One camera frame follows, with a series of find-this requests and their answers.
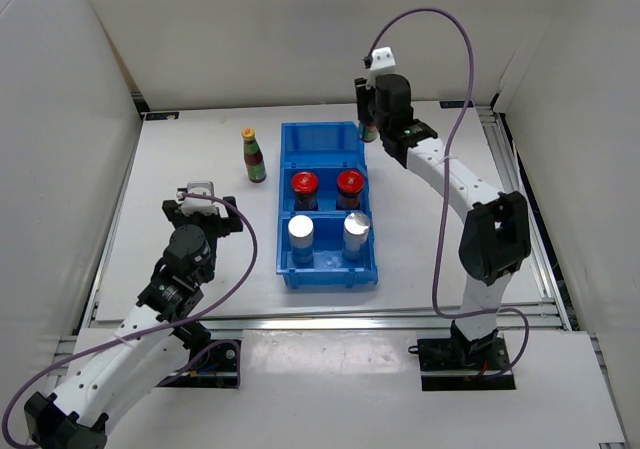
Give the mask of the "silver-cap white shaker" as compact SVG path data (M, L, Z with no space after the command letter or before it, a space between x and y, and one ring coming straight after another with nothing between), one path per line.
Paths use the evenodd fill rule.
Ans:
M313 220L306 215L296 215L290 219L287 229L293 261L296 264L310 263L313 260Z
M343 256L349 260L361 258L371 229L371 220L363 212L352 212L343 223Z

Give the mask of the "red-lid chili jar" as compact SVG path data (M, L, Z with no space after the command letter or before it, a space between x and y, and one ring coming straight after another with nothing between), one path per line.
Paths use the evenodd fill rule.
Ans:
M317 192L319 179L312 171L296 172L291 179L296 211L316 211L318 209Z
M364 176L358 170L346 169L338 175L336 184L338 190L336 207L340 210L359 209L365 185Z

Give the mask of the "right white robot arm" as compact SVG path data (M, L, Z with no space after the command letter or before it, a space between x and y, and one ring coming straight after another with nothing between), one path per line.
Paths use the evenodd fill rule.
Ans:
M506 287L531 252L526 199L499 190L449 155L437 132L415 118L405 77L357 78L354 87L360 125L376 128L385 152L436 190L445 210L463 223L458 256L467 279L451 322L449 356L470 369L493 347Z

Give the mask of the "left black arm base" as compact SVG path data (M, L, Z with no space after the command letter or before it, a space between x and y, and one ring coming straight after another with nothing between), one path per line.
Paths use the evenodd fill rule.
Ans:
M187 365L158 384L167 388L238 389L241 385L240 339L211 340L191 351Z

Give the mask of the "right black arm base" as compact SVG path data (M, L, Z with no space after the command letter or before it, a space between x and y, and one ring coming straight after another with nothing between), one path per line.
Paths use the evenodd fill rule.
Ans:
M448 338L418 339L407 352L418 358L423 392L511 391L516 383L511 371L505 340L498 337L494 346L469 362L453 352Z

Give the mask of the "yellow-cap sauce bottle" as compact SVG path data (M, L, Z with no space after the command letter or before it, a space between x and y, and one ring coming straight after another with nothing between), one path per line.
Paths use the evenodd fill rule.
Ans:
M243 138L243 157L249 180L261 183L266 179L264 158L252 128L245 128L241 132Z
M378 138L378 130L373 123L360 122L358 132L360 140L364 143L374 142Z

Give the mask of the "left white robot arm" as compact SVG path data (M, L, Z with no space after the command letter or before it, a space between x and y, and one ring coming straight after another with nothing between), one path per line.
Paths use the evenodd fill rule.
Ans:
M162 210L173 225L162 256L111 338L77 353L85 365L24 404L34 448L103 448L109 432L152 389L206 364L216 348L196 309L216 273L219 239L252 227L232 197L183 191Z

